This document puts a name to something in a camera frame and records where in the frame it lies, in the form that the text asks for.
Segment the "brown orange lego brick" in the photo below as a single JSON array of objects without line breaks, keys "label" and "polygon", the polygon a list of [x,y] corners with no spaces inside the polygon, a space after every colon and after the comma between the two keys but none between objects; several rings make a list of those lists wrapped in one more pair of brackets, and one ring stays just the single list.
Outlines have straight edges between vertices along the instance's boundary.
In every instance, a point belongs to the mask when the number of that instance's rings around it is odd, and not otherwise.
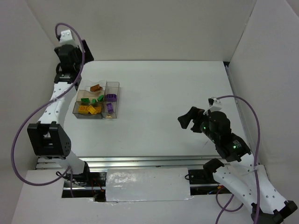
[{"label": "brown orange lego brick", "polygon": [[98,92],[98,91],[101,91],[99,84],[90,87],[90,92]]}]

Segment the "purple round lego piece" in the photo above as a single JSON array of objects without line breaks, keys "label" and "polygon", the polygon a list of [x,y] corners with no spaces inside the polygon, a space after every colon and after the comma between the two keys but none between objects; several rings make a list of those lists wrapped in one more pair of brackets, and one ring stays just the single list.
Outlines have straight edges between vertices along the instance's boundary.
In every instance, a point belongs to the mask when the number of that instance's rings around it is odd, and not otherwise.
[{"label": "purple round lego piece", "polygon": [[116,102],[117,101],[117,95],[114,93],[110,93],[106,95],[106,101],[107,102]]}]

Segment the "purple lego brick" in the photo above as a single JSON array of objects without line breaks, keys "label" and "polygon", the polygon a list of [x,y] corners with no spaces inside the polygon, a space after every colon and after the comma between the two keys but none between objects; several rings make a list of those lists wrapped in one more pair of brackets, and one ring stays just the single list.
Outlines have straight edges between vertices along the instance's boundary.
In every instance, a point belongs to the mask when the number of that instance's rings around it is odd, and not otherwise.
[{"label": "purple lego brick", "polygon": [[112,103],[106,103],[107,106],[107,111],[109,114],[114,113],[114,108],[113,108],[113,104]]}]

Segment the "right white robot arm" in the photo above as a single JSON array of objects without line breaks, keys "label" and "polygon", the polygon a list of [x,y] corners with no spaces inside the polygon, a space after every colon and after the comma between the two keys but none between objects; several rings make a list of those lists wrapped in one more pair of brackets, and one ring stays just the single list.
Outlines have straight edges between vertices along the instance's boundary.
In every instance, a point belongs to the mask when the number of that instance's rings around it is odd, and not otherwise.
[{"label": "right white robot arm", "polygon": [[183,129],[193,122],[191,130],[204,134],[215,144],[228,165],[212,159],[203,169],[243,203],[255,223],[280,224],[297,210],[296,203],[285,199],[271,184],[264,166],[254,165],[251,150],[241,137],[232,133],[225,113],[192,107],[178,121]]}]

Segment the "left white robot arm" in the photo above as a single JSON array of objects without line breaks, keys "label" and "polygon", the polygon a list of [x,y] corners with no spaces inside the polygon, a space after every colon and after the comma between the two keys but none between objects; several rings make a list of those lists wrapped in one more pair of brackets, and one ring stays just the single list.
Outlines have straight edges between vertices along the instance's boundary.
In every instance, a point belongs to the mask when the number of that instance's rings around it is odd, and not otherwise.
[{"label": "left white robot arm", "polygon": [[72,152],[71,139],[63,129],[68,107],[81,81],[80,66],[94,60],[86,41],[82,43],[83,49],[66,43],[54,49],[60,62],[54,78],[53,103],[36,123],[28,125],[27,132],[35,155],[64,169],[71,167],[65,179],[86,185],[90,182],[90,169]]}]

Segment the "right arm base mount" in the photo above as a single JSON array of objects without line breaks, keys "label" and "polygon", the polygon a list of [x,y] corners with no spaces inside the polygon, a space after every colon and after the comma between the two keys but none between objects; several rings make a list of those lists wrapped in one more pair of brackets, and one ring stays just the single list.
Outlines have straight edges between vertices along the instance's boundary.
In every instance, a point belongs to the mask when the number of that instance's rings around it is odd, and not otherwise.
[{"label": "right arm base mount", "polygon": [[214,180],[213,171],[220,165],[225,166],[229,163],[220,158],[204,158],[188,159],[186,166],[188,169],[185,179],[190,185],[190,194],[192,196],[199,195],[215,195],[220,184]]}]

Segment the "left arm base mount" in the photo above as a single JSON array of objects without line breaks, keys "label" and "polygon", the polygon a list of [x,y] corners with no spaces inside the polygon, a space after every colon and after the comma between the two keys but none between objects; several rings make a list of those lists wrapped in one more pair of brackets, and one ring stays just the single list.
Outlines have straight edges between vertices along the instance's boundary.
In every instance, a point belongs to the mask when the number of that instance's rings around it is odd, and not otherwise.
[{"label": "left arm base mount", "polygon": [[91,198],[95,202],[106,201],[107,172],[91,172],[85,164],[84,172],[79,175],[63,175],[62,198]]}]

